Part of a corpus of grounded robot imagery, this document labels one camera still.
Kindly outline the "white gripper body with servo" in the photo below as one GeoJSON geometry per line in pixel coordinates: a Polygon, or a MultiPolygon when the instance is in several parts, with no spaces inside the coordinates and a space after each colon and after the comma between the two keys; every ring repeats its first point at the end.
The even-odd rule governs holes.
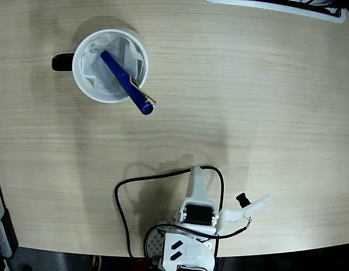
{"type": "Polygon", "coordinates": [[[218,207],[212,200],[184,200],[174,216],[174,225],[203,234],[214,235],[219,219],[218,207]]]}

